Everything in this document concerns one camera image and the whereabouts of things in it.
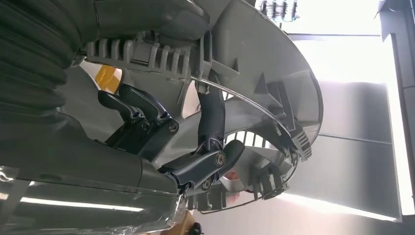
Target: curved metal rod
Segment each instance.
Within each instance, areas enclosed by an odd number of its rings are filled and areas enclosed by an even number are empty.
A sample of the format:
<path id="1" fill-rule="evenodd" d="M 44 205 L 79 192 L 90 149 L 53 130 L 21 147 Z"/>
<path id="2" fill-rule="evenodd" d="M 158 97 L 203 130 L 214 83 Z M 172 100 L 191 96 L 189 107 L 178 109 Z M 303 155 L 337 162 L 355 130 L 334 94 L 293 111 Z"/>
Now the curved metal rod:
<path id="1" fill-rule="evenodd" d="M 251 99 L 249 99 L 249 98 L 247 98 L 247 97 L 245 97 L 245 96 L 243 96 L 243 95 L 241 95 L 241 94 L 239 94 L 237 92 L 234 92 L 233 90 L 231 90 L 229 88 L 226 88 L 226 87 L 224 87 L 222 85 L 219 85 L 217 83 L 214 83 L 212 81 L 209 81 L 209 80 L 206 80 L 206 79 L 203 79 L 203 78 L 193 77 L 193 76 L 191 76 L 190 79 L 191 80 L 194 80 L 194 81 L 197 81 L 197 82 L 205 83 L 205 84 L 207 84 L 209 86 L 213 86 L 215 88 L 218 88 L 218 89 L 220 89 L 220 90 L 222 90 L 224 92 L 227 92 L 227 93 L 229 93 L 229 94 L 231 94 L 231 95 L 233 95 L 233 96 L 235 96 L 235 97 L 237 97 L 237 98 L 239 98 L 239 99 L 247 102 L 248 104 L 254 106 L 255 108 L 259 109 L 261 112 L 263 112 L 267 116 L 269 116 L 272 120 L 274 120 L 279 125 L 279 127 L 281 129 L 283 129 L 287 133 L 287 135 L 291 138 L 290 133 L 284 127 L 284 125 L 281 123 L 281 121 L 273 113 L 271 113 L 270 111 L 268 111 L 267 109 L 265 109 L 264 107 L 262 107 L 260 104 L 256 103 L 255 101 L 253 101 L 253 100 L 251 100 Z"/>

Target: fluorescent light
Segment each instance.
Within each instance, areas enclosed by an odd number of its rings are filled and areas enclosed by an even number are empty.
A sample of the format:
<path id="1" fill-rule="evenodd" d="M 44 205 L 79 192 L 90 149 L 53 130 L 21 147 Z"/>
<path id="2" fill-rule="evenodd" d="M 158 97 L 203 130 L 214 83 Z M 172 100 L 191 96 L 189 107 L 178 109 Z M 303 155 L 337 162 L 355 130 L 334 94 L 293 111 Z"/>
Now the fluorescent light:
<path id="1" fill-rule="evenodd" d="M 388 86 L 388 102 L 391 117 L 391 132 L 393 154 L 395 156 L 396 174 L 398 179 L 399 199 L 403 215 L 415 214 L 414 200 L 412 198 L 412 184 L 409 173 L 408 155 L 406 152 L 405 134 L 402 122 L 402 112 L 399 100 L 398 83 L 396 77 L 395 60 L 393 54 L 392 38 L 389 35 L 384 41 L 383 68 L 385 81 Z"/>
<path id="2" fill-rule="evenodd" d="M 381 214 L 375 214 L 368 211 L 361 211 L 355 208 L 346 207 L 334 203 L 329 203 L 326 201 L 321 201 L 317 199 L 312 199 L 308 197 L 302 197 L 298 195 L 288 194 L 288 193 L 282 193 L 277 196 L 278 199 L 289 201 L 295 204 L 299 204 L 302 206 L 306 206 L 321 212 L 325 213 L 344 213 L 344 214 L 354 214 L 354 215 L 360 215 L 364 217 L 369 217 L 373 219 L 379 219 L 379 220 L 387 220 L 387 221 L 396 221 L 396 218 L 381 215 Z"/>
<path id="3" fill-rule="evenodd" d="M 97 209 L 108 209 L 108 210 L 127 211 L 127 212 L 140 212 L 143 210 L 142 208 L 135 208 L 135 207 L 123 207 L 123 206 L 81 203 L 81 202 L 64 202 L 64 201 L 45 200 L 45 199 L 37 199 L 37 198 L 30 198 L 30 197 L 22 197 L 20 201 L 27 202 L 27 203 L 35 203 L 35 204 L 52 205 L 52 206 L 97 208 Z"/>

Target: metal rivet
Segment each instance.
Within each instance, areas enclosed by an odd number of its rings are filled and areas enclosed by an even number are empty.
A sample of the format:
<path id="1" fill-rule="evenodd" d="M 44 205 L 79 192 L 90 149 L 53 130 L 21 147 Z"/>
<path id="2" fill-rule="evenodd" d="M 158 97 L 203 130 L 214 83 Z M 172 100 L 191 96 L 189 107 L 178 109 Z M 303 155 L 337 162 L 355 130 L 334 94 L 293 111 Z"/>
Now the metal rivet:
<path id="1" fill-rule="evenodd" d="M 148 130 L 148 128 L 150 128 L 150 124 L 145 121 L 141 124 L 141 127 L 143 128 L 143 130 Z"/>
<path id="2" fill-rule="evenodd" d="M 210 188 L 210 186 L 212 186 L 212 181 L 210 179 L 207 179 L 203 182 L 202 184 L 202 189 L 204 191 L 208 190 Z"/>
<path id="3" fill-rule="evenodd" d="M 169 132 L 170 133 L 172 133 L 172 134 L 174 134 L 174 133 L 176 133 L 177 131 L 179 130 L 179 128 L 178 128 L 178 126 L 177 126 L 177 123 L 172 123 L 172 124 L 170 124 L 169 125 Z"/>
<path id="4" fill-rule="evenodd" d="M 216 165 L 223 166 L 223 164 L 225 164 L 225 155 L 223 155 L 222 153 L 218 153 L 218 155 L 216 156 Z"/>

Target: yellow tape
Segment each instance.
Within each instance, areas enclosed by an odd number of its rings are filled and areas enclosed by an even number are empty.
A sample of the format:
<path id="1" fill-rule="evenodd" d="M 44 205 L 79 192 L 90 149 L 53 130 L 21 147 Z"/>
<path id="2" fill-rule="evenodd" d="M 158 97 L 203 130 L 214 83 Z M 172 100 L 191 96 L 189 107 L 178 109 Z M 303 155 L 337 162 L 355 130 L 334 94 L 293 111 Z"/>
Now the yellow tape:
<path id="1" fill-rule="evenodd" d="M 101 90 L 111 91 L 112 93 L 117 90 L 120 79 L 114 76 L 115 70 L 116 68 L 114 67 L 103 65 L 98 71 L 95 76 L 95 82 Z"/>

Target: clear plastic wrap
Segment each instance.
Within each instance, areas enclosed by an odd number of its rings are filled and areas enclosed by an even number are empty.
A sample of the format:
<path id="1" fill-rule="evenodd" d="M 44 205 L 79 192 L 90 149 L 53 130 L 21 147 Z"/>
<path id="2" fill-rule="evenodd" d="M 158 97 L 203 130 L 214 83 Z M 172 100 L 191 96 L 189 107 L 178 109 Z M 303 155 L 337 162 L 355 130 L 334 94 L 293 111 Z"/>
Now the clear plastic wrap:
<path id="1" fill-rule="evenodd" d="M 0 170 L 2 235 L 138 235 L 170 229 L 186 211 L 181 195 L 17 180 L 17 173 Z"/>

